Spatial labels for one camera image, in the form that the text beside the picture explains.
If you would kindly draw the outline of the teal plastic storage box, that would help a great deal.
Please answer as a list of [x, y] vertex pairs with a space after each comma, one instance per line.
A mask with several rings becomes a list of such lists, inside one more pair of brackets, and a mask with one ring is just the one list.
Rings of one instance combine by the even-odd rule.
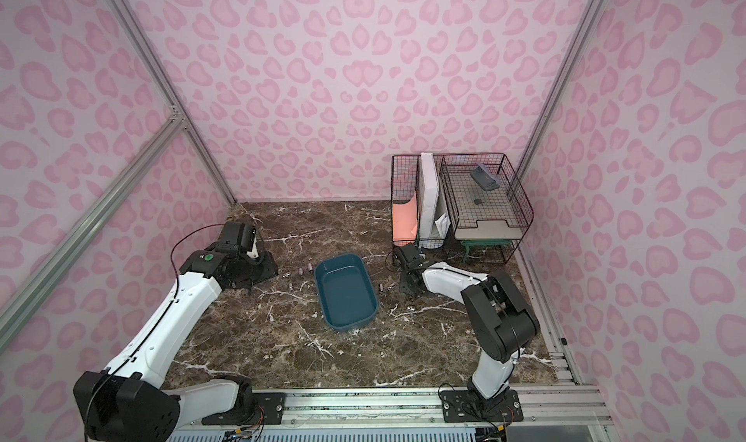
[[379, 302], [365, 263], [354, 253], [344, 253], [320, 262], [315, 284], [324, 320], [343, 332], [371, 323]]

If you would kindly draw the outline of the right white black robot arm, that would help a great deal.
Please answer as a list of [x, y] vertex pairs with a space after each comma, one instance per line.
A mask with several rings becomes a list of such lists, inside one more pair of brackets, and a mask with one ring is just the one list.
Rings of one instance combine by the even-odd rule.
[[540, 333], [532, 306], [504, 271], [480, 274], [430, 261], [414, 244], [394, 248], [400, 286], [408, 294], [439, 294], [462, 304], [480, 346], [470, 387], [484, 400], [503, 395], [526, 346]]

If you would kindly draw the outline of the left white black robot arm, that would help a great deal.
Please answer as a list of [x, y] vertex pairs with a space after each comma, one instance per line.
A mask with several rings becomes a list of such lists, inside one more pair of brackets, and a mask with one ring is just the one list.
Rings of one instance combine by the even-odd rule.
[[205, 384], [165, 391], [180, 348], [224, 290], [251, 290], [278, 267], [258, 229], [221, 225], [218, 239], [173, 267], [175, 282], [135, 337], [100, 371], [86, 371], [73, 387], [87, 441], [166, 441], [192, 423], [262, 430], [271, 410], [249, 379], [221, 375]]

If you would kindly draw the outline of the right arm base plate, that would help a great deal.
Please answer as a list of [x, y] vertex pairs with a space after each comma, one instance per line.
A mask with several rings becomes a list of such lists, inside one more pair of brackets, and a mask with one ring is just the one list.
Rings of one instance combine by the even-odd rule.
[[441, 390], [443, 419], [446, 423], [493, 423], [510, 426], [524, 420], [523, 405], [518, 393], [508, 389], [491, 399], [476, 391]]

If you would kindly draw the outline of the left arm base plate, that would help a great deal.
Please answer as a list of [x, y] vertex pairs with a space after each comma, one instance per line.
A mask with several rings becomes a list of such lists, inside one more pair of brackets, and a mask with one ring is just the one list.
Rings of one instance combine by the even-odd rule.
[[282, 424], [286, 404], [286, 393], [261, 391], [249, 397], [243, 395], [227, 412], [210, 415], [201, 420], [203, 426], [268, 426]]

